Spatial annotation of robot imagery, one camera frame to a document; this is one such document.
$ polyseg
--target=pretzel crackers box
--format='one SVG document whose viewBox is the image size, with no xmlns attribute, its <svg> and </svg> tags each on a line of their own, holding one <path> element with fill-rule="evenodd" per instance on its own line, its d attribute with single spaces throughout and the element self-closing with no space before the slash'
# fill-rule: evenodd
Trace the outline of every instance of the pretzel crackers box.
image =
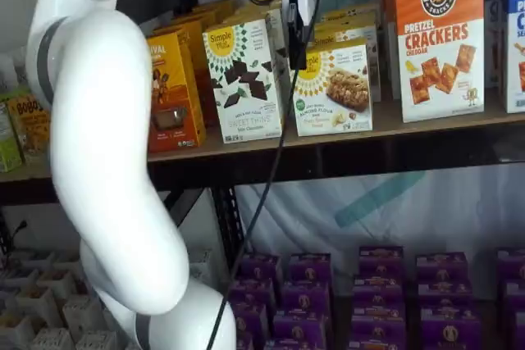
<svg viewBox="0 0 525 350">
<path fill-rule="evenodd" d="M 507 112 L 525 111 L 525 0 L 504 0 L 505 67 L 503 99 Z"/>
<path fill-rule="evenodd" d="M 483 0 L 395 0 L 405 122 L 483 111 Z"/>
</svg>

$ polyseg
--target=box stack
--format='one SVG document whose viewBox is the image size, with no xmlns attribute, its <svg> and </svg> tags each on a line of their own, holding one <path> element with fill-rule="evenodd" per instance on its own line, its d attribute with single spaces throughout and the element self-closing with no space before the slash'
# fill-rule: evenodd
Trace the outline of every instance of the box stack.
<svg viewBox="0 0 525 350">
<path fill-rule="evenodd" d="M 401 247 L 361 247 L 349 348 L 406 348 Z"/>
<path fill-rule="evenodd" d="M 417 256 L 416 270 L 423 348 L 480 349 L 482 324 L 473 306 L 464 253 Z"/>
</svg>

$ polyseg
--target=cracker image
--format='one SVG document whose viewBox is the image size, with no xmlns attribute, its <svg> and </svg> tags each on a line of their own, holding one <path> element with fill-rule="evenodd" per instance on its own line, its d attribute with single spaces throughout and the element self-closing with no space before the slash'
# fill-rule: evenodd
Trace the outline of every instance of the cracker image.
<svg viewBox="0 0 525 350">
<path fill-rule="evenodd" d="M 443 65 L 443 71 L 441 72 L 440 82 L 436 85 L 440 91 L 450 93 L 454 87 L 454 82 L 458 77 L 459 70 L 457 67 L 445 63 Z"/>
<path fill-rule="evenodd" d="M 456 67 L 463 73 L 470 71 L 470 66 L 473 63 L 474 55 L 476 54 L 476 48 L 472 45 L 461 44 L 459 47 L 458 60 L 456 61 Z"/>
<path fill-rule="evenodd" d="M 437 57 L 433 57 L 428 61 L 425 61 L 421 64 L 423 70 L 423 78 L 427 86 L 437 85 L 441 82 L 441 72 L 440 66 L 437 63 Z"/>
<path fill-rule="evenodd" d="M 363 112 L 370 103 L 368 81 L 346 70 L 330 70 L 326 95 L 341 106 Z"/>
<path fill-rule="evenodd" d="M 410 88 L 412 89 L 412 99 L 414 104 L 417 105 L 430 100 L 428 85 L 425 82 L 425 77 L 423 75 L 411 78 Z"/>
</svg>

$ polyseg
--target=chocolate image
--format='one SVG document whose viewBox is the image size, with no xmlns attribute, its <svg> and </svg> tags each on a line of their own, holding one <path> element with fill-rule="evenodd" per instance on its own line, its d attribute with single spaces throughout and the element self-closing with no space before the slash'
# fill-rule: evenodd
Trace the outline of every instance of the chocolate image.
<svg viewBox="0 0 525 350">
<path fill-rule="evenodd" d="M 259 73 L 257 71 L 250 71 L 248 73 L 242 74 L 240 77 L 239 82 L 242 84 L 249 84 L 252 81 L 255 81 L 257 77 L 259 76 Z"/>
<path fill-rule="evenodd" d="M 228 108 L 237 104 L 240 100 L 240 95 L 238 93 L 233 93 L 228 97 L 228 100 L 224 103 L 224 108 Z"/>
<path fill-rule="evenodd" d="M 253 98 L 260 98 L 261 100 L 268 100 L 266 89 L 261 81 L 252 81 L 249 83 L 249 91 Z"/>
</svg>

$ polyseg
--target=orange box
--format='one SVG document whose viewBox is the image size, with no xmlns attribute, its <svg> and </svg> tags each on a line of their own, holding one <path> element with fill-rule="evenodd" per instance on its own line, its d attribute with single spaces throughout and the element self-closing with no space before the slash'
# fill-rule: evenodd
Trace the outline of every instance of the orange box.
<svg viewBox="0 0 525 350">
<path fill-rule="evenodd" d="M 149 151 L 198 147 L 206 138 L 189 34 L 178 29 L 148 39 L 153 62 Z"/>
</svg>

